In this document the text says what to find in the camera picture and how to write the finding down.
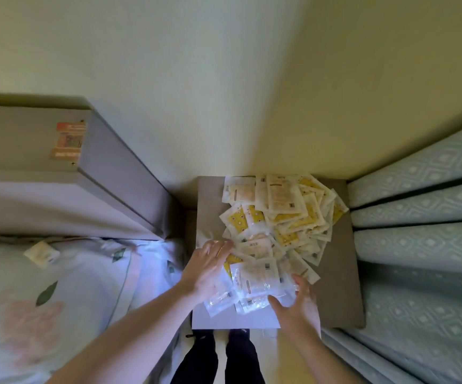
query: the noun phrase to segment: patterned curtain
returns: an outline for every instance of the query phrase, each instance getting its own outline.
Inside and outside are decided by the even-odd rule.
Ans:
[[[324,341],[373,383],[462,383],[462,131],[349,194],[366,327]]]

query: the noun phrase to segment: black pants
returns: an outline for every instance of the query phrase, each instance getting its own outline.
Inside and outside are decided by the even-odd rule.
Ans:
[[[226,355],[226,384],[265,384],[256,348],[246,335],[231,335]],[[215,338],[207,336],[198,339],[176,370],[171,384],[212,384],[218,365]]]

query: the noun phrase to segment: beige wall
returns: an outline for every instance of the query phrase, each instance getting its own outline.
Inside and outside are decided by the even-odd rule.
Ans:
[[[250,167],[352,179],[462,128],[462,0],[314,0]]]
[[[0,93],[87,97],[190,206],[198,175],[354,178],[462,127],[462,0],[311,0],[297,36],[307,1],[0,0]]]

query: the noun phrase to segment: gray curtain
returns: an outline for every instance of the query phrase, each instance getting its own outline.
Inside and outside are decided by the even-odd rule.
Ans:
[[[462,131],[349,194],[366,327],[324,341],[373,383],[462,383]]]

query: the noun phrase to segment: floor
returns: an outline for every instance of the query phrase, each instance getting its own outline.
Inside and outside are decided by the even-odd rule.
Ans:
[[[187,228],[185,242],[189,251],[195,247],[196,212],[187,213]],[[186,338],[191,334],[190,324],[186,321],[181,329],[182,356],[192,347],[192,338]],[[286,340],[281,330],[278,329],[252,329],[250,339],[256,347],[261,366],[261,372],[266,384],[287,384],[297,382],[299,384],[314,383],[304,361],[301,360],[298,352]],[[226,367],[226,343],[228,332],[226,330],[215,330],[215,341],[217,344],[217,355],[219,356],[219,368],[215,383],[224,382],[224,370]]]

